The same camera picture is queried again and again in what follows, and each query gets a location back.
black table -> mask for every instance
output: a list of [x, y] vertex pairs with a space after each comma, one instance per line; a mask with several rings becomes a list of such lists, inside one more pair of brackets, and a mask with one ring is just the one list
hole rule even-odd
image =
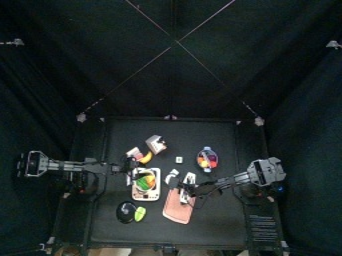
[[[198, 120], [169, 121], [149, 118], [106, 118], [89, 120], [81, 124], [75, 137], [73, 160], [95, 157], [109, 163], [122, 164], [125, 153], [140, 147], [146, 153], [146, 139], [153, 135], [164, 136], [168, 150], [154, 156], [148, 167], [162, 170], [161, 198], [156, 202], [136, 201], [148, 209], [142, 222], [124, 224], [117, 219], [117, 207], [124, 201], [134, 201], [126, 177], [117, 174], [109, 177], [106, 193], [91, 207], [70, 206], [70, 215], [85, 215], [83, 207], [90, 207], [85, 222], [83, 244], [89, 247], [166, 247], [244, 250], [248, 246], [245, 207], [234, 190], [224, 191], [221, 197], [209, 198], [201, 209], [194, 209], [189, 224], [180, 224], [164, 217], [162, 211], [169, 194], [164, 180], [173, 169], [185, 177], [188, 172], [197, 174], [197, 183], [217, 180], [245, 172], [250, 162], [268, 158], [264, 129], [253, 121]], [[218, 167], [206, 174], [197, 164], [197, 154], [210, 146], [220, 157]], [[184, 163], [177, 164], [177, 156]], [[75, 230], [65, 223], [65, 231]], [[62, 240], [78, 240], [66, 236]]]

support cable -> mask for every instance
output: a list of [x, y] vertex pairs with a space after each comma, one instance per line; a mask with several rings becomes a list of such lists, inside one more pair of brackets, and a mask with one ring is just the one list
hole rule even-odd
[[[164, 31], [164, 33], [172, 37], [170, 33], [164, 29], [164, 27], [149, 17], [149, 15], [141, 10], [141, 8], [138, 8], [133, 2], [130, 0], [126, 0], [126, 2], [129, 3], [129, 5], [145, 16], [145, 18], [157, 26], [157, 28]], [[212, 74], [212, 76], [216, 78], [216, 80], [226, 87], [229, 88], [229, 86], [226, 85], [226, 83], [222, 81], [222, 79], [216, 75], [216, 73], [210, 70], [210, 68], [201, 62], [201, 60], [196, 57], [196, 55], [190, 52], [190, 50], [185, 47], [185, 45], [181, 43], [233, 3], [236, 2], [236, 0], [232, 0], [180, 40], [176, 40], [173, 38], [173, 40], [176, 41], [176, 43], [182, 47], [182, 49], [190, 54], [190, 56], [194, 58], [194, 60], [200, 63], [200, 65], [208, 70], [208, 72]], [[172, 46], [162, 52], [158, 54], [158, 56], [150, 61], [148, 62], [148, 64], [132, 75], [129, 76], [129, 78], [126, 78], [126, 80], [114, 88], [112, 89], [108, 94], [98, 100], [95, 101], [90, 107], [86, 108], [86, 110], [82, 112], [82, 114], [85, 114], [87, 111], [90, 111], [109, 96], [110, 94], [113, 94], [113, 92], [138, 74], [141, 73], [141, 71], [172, 49]], [[230, 92], [230, 94], [238, 99], [238, 101], [241, 101], [241, 103], [244, 104], [244, 106], [250, 110], [250, 112], [254, 114], [256, 117], [260, 117], [258, 113], [253, 110], [253, 108], [250, 107], [250, 105], [233, 93]]]

orange object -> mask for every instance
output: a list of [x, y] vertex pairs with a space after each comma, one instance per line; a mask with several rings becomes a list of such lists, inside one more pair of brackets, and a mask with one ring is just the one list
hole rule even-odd
[[212, 168], [216, 168], [218, 166], [218, 163], [216, 161], [210, 161]]

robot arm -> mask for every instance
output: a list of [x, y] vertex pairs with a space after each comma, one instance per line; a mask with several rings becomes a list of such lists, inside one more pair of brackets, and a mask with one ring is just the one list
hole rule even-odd
[[22, 154], [18, 162], [19, 178], [39, 178], [47, 172], [62, 174], [71, 184], [70, 191], [91, 198], [105, 192], [108, 174], [118, 171], [118, 165], [98, 162], [94, 158], [86, 158], [85, 162], [61, 161], [49, 158], [42, 151]]
[[272, 157], [265, 160], [253, 161], [246, 172], [221, 178], [217, 181], [205, 182], [200, 185], [186, 184], [181, 182], [176, 176], [170, 177], [168, 180], [172, 189], [185, 189], [192, 197], [201, 197], [212, 195], [216, 192], [222, 194], [224, 189], [246, 183], [253, 183], [258, 187], [266, 187], [275, 182], [283, 181], [285, 177], [287, 173], [284, 172], [281, 160]]
[[18, 177], [39, 178], [49, 171], [106, 174], [114, 171], [114, 168], [113, 165], [98, 162], [94, 158], [86, 158], [85, 162], [61, 161], [49, 158], [42, 151], [30, 151], [22, 154], [18, 162]]

yellow object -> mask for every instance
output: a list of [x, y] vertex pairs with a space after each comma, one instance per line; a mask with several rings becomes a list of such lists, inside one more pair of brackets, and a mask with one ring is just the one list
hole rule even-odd
[[149, 151], [149, 153], [146, 154], [146, 156], [144, 158], [140, 159], [140, 162], [142, 164], [148, 164], [152, 159], [153, 159], [154, 153], [152, 151]]
[[146, 215], [146, 208], [140, 206], [134, 214], [136, 221], [140, 222], [144, 219], [145, 215]]
[[202, 167], [202, 168], [208, 168], [208, 167], [209, 167], [209, 162], [208, 162], [206, 160], [204, 160], [204, 161], [201, 162], [201, 167]]

